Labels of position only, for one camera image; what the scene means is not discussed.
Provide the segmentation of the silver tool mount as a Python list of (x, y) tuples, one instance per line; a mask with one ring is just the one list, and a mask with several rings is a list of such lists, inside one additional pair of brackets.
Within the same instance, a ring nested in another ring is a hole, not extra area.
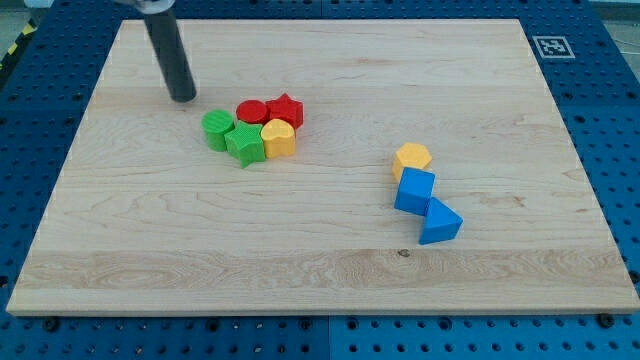
[(131, 6), (142, 14), (158, 14), (171, 9), (175, 0), (115, 0), (115, 2)]

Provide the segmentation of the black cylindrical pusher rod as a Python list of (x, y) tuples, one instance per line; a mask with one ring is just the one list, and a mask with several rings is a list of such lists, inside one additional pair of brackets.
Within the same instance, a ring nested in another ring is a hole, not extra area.
[(170, 98), (193, 100), (197, 90), (173, 10), (145, 15), (144, 23)]

